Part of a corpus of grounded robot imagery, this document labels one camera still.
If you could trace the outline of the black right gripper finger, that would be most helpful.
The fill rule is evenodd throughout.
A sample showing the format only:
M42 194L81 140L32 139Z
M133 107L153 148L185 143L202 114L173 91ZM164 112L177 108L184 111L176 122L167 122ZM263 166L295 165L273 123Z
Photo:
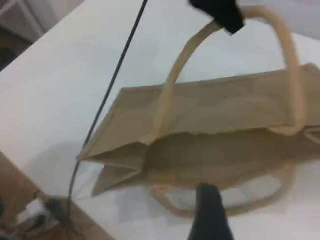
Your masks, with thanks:
M215 185L201 183L196 188L196 208L188 240L232 240L221 194Z

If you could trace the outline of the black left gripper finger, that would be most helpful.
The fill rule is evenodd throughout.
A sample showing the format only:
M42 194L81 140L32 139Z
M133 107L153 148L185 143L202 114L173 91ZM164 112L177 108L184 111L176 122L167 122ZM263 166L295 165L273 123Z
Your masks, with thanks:
M194 8L208 14L230 34L242 29L244 17L235 0L189 0Z

